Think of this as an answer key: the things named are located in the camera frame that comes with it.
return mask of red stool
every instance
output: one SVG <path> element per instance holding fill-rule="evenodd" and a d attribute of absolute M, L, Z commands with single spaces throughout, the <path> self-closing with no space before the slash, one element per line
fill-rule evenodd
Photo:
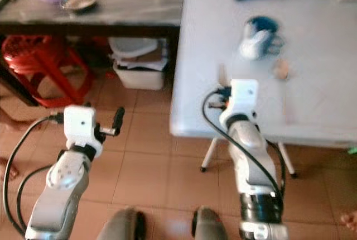
<path fill-rule="evenodd" d="M 60 37 L 8 36 L 2 52 L 5 61 L 32 96 L 44 107 L 56 108 L 83 104 L 91 87 L 93 75 L 80 56 Z M 86 73 L 82 86 L 76 90 L 60 70 L 63 66 L 79 65 Z M 44 77 L 50 78 L 65 95 L 44 99 L 38 86 Z"/>

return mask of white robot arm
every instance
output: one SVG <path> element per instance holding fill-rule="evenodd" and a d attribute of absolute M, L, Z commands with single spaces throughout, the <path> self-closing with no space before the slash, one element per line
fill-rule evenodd
<path fill-rule="evenodd" d="M 95 122 L 95 110 L 69 106 L 64 111 L 64 130 L 68 151 L 62 153 L 46 175 L 46 186 L 38 198 L 26 239 L 68 239 L 81 195 L 89 183 L 91 162 L 99 157 L 106 135 L 120 132 L 124 109 L 119 108 L 111 129 Z"/>
<path fill-rule="evenodd" d="M 267 153 L 267 142 L 254 124 L 258 82 L 232 80 L 231 88 L 222 89 L 224 109 L 220 123 L 224 132 L 205 119 L 230 142 L 229 153 L 234 161 L 235 178 L 241 203 L 240 236 L 244 240 L 288 240 L 287 227 L 282 224 L 283 195 L 277 185 L 276 169 Z"/>

